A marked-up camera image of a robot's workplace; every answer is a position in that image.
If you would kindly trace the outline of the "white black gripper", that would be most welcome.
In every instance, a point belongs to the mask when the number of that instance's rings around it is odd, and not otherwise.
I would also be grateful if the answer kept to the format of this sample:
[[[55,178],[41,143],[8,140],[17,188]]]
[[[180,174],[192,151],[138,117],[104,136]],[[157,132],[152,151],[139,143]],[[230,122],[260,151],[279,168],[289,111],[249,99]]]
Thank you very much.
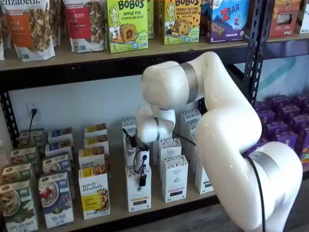
[[[140,171],[138,191],[146,186],[147,169],[149,168],[150,149],[148,144],[142,144],[136,149],[136,170]]]

